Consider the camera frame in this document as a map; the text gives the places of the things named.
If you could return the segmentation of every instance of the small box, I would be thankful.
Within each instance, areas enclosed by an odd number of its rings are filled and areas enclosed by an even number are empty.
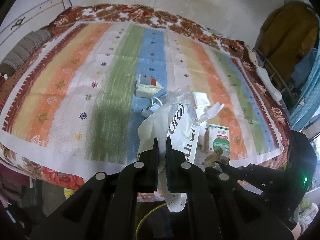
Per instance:
[[[136,84],[136,96],[151,98],[155,93],[163,89],[163,86],[153,76],[140,74]]]
[[[212,153],[217,150],[219,147],[226,149],[226,152],[230,153],[230,136],[229,136],[229,127],[209,124],[209,127],[206,132],[207,152]]]

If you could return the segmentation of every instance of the screw head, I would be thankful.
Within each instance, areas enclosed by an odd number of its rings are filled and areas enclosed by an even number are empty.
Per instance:
[[[226,180],[229,179],[229,175],[226,174],[226,173],[221,173],[221,174],[219,174],[219,178],[220,178],[221,180],[226,181]]]
[[[181,163],[181,167],[184,169],[190,169],[191,168],[191,164],[190,163]]]
[[[139,168],[142,168],[144,166],[144,163],[143,162],[136,162],[133,166],[135,168],[139,169]]]
[[[106,177],[106,175],[103,172],[99,172],[96,174],[96,179],[97,180],[102,180]]]

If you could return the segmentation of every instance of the floor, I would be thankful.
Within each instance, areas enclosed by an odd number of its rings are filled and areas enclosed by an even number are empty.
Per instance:
[[[63,193],[63,187],[50,184],[48,182],[42,182],[42,211],[47,217],[53,211],[55,211],[66,198]]]

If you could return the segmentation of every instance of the bed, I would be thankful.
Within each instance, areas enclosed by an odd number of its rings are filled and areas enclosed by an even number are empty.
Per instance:
[[[188,87],[224,103],[208,122],[229,127],[232,165],[286,162],[290,127],[243,42],[142,5],[72,7],[44,29],[52,38],[1,81],[3,165],[77,190],[98,171],[135,162],[150,105],[134,95],[139,74],[157,79],[159,96]],[[200,137],[195,164],[205,157]]]

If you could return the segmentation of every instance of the green label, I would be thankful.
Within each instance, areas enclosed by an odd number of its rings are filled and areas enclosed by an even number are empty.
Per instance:
[[[229,130],[228,127],[225,126],[218,126],[218,125],[209,125],[210,128],[219,128],[219,129],[223,129],[223,130]]]
[[[227,139],[217,138],[213,142],[213,150],[215,151],[219,147],[224,146],[227,153],[230,153],[229,141]]]

